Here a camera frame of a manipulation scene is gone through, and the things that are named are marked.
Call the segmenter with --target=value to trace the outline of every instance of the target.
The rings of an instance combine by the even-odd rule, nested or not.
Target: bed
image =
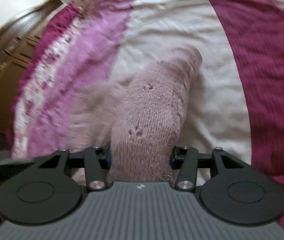
[[[8,137],[13,158],[67,148],[83,87],[130,77],[186,43],[203,65],[178,145],[222,146],[284,186],[284,0],[83,0],[82,7],[21,79]],[[208,178],[202,171],[198,183]]]
[[[35,8],[19,13],[0,28],[1,133],[4,134],[10,127],[10,107],[19,88],[19,81],[22,82],[21,77],[31,71],[32,62],[37,60],[37,55],[41,56],[47,45],[78,15],[75,4],[71,3],[65,8],[66,6],[61,0],[47,0]]]

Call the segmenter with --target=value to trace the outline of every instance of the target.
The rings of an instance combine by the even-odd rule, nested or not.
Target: wooden cabinet
[[[38,43],[36,43],[35,41],[31,41],[28,38],[23,40],[20,46],[14,52],[13,57],[25,63],[28,63],[32,57],[34,48],[37,44]]]
[[[61,4],[61,0],[49,0],[19,14],[0,29],[0,132],[9,128],[19,80],[40,40],[45,19]]]
[[[0,68],[0,132],[6,132],[10,120],[10,107],[25,70],[22,61],[10,58]]]

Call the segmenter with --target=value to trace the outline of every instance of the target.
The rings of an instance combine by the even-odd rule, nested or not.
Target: black circular pad
[[[203,185],[200,200],[215,216],[246,226],[276,220],[284,211],[282,186],[250,168],[224,169]]]
[[[254,182],[241,181],[229,186],[227,192],[231,198],[241,203],[255,203],[260,201],[265,191],[260,185]]]
[[[0,185],[0,215],[14,223],[39,225],[62,218],[81,201],[80,186],[70,177],[37,169]]]
[[[46,182],[30,182],[18,189],[18,197],[29,203],[39,203],[53,196],[55,188]]]

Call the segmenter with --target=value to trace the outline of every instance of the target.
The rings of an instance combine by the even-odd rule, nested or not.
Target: logo
[[[137,185],[136,187],[137,187],[138,189],[144,189],[144,188],[146,188],[146,186],[143,185],[143,184],[139,184],[139,185]]]

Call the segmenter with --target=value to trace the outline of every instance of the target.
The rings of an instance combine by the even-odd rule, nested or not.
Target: dark gray platform
[[[45,226],[0,225],[0,240],[284,240],[277,222],[241,228],[216,219],[168,183],[115,182]]]

